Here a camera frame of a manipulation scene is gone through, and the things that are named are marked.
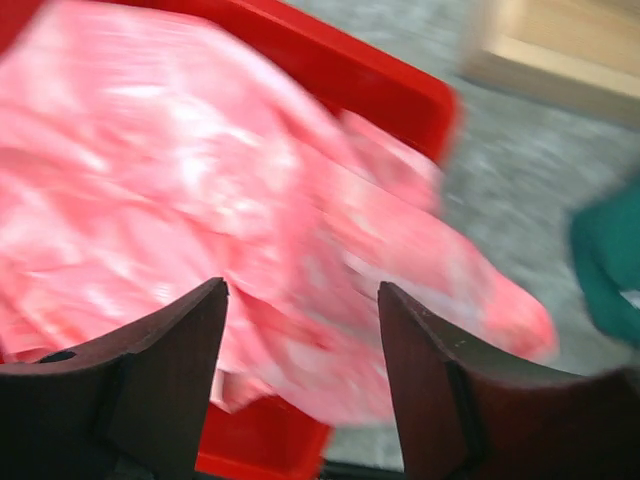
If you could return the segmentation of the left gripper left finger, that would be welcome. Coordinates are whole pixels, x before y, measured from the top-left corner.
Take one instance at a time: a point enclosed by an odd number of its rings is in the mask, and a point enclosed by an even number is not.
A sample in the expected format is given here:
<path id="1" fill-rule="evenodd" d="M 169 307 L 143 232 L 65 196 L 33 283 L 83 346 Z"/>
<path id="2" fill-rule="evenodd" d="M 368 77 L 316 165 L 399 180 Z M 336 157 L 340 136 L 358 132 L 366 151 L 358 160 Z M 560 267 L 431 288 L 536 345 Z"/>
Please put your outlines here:
<path id="1" fill-rule="evenodd" d="M 192 478 L 227 306 L 214 278 L 99 338 L 3 365 L 2 477 L 109 479 L 129 462 Z"/>

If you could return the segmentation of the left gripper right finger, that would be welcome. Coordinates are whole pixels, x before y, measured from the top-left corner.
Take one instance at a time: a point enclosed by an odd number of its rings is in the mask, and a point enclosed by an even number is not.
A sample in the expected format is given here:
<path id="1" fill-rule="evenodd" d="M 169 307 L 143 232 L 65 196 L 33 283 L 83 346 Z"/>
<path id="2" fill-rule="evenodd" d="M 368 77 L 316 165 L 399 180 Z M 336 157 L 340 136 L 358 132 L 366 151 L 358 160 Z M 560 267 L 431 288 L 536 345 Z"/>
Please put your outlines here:
<path id="1" fill-rule="evenodd" d="M 521 359 L 389 282 L 378 308 L 408 478 L 638 477 L 633 369 L 581 376 Z"/>

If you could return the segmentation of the pink patterned shorts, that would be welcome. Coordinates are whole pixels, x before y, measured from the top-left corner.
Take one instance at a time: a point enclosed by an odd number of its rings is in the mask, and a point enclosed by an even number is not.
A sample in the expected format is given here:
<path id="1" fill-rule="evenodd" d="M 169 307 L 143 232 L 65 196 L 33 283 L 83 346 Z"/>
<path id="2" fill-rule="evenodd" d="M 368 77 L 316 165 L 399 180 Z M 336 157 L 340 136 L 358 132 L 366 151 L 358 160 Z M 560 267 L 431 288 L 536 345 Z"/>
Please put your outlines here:
<path id="1" fill-rule="evenodd" d="M 330 425 L 388 421 L 383 281 L 550 353 L 545 308 L 440 220 L 441 178 L 210 22 L 50 1 L 1 61 L 2 354 L 84 343 L 219 276 L 226 410 L 275 394 Z"/>

